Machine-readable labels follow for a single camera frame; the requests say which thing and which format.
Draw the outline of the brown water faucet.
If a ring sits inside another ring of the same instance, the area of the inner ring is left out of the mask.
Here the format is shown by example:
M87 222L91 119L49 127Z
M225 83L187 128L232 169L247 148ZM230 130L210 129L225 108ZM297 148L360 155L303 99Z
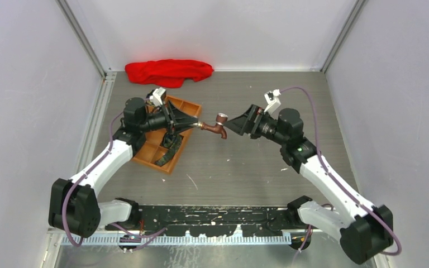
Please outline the brown water faucet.
M223 140L227 139L227 132L224 128L224 124L228 121L228 115L224 113L218 113L215 118L215 124L213 126L202 122L201 130L209 131L215 134L219 134Z

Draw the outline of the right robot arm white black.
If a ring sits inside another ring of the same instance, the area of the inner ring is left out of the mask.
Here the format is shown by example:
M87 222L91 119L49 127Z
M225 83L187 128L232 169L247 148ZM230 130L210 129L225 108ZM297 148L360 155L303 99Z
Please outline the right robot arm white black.
M262 108L251 105L242 115L224 126L251 139L264 137L280 145L283 161L310 181L330 202L328 210L302 196L288 204L288 222L294 229L314 226L341 246L346 256L363 264L393 245L393 214L362 197L328 164L317 147L304 136L303 121L297 110L285 108L273 118Z

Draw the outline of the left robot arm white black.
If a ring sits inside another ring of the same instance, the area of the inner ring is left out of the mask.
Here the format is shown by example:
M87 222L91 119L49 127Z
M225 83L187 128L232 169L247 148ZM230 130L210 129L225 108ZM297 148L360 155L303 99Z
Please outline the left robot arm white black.
M198 122L197 115L168 99L161 106L149 109L148 102L139 97L125 102L119 118L121 125L110 131L106 148L80 172L69 179L57 179L51 187L48 223L68 236L88 238L98 228L112 223L128 231L135 230L141 222L138 203L125 198L99 202L101 190L142 150L148 132L166 130L169 134L180 134Z

